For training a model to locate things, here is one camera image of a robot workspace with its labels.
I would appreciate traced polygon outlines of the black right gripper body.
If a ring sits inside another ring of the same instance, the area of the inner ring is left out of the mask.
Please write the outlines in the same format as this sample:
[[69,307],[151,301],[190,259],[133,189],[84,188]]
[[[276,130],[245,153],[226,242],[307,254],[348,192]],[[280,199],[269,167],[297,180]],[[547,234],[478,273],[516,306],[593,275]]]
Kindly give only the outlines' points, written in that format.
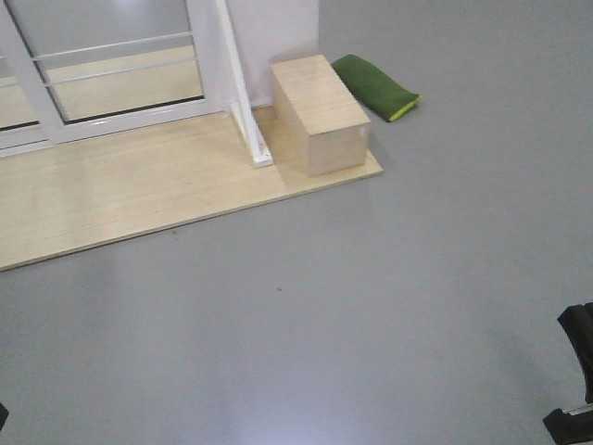
[[555,444],[592,441],[592,303],[570,306],[558,317],[580,363],[586,405],[572,410],[555,409],[543,423]]

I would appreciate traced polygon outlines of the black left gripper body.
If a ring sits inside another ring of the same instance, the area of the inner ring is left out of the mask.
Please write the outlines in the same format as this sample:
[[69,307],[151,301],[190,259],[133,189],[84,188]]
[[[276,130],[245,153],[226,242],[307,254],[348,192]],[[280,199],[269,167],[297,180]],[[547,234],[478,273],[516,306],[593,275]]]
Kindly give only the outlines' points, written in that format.
[[2,429],[8,418],[8,409],[0,403],[0,429]]

